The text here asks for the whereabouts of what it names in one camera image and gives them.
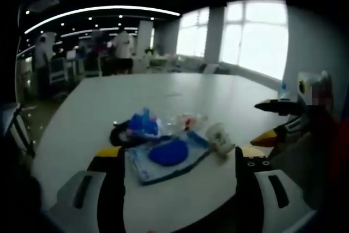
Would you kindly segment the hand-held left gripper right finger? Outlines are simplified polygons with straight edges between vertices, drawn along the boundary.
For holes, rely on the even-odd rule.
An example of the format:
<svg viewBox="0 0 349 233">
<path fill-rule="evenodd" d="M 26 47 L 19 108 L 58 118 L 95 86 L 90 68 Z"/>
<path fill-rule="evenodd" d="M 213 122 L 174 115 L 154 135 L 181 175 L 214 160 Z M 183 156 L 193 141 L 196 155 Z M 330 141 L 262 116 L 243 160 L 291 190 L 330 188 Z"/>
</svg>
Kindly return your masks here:
<svg viewBox="0 0 349 233">
<path fill-rule="evenodd" d="M 237 232 L 303 232 L 316 211 L 303 190 L 252 147 L 236 147 Z"/>
</svg>

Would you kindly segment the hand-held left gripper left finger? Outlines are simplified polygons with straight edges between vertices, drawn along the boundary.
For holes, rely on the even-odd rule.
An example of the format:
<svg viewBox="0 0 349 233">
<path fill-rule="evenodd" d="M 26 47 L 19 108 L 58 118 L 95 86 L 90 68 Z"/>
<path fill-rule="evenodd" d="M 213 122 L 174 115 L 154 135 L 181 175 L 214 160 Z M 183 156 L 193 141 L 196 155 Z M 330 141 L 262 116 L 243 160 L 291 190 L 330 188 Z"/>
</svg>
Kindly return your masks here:
<svg viewBox="0 0 349 233">
<path fill-rule="evenodd" d="M 59 232 L 125 232 L 124 178 L 123 147 L 101 149 L 58 190 L 48 218 Z"/>
</svg>

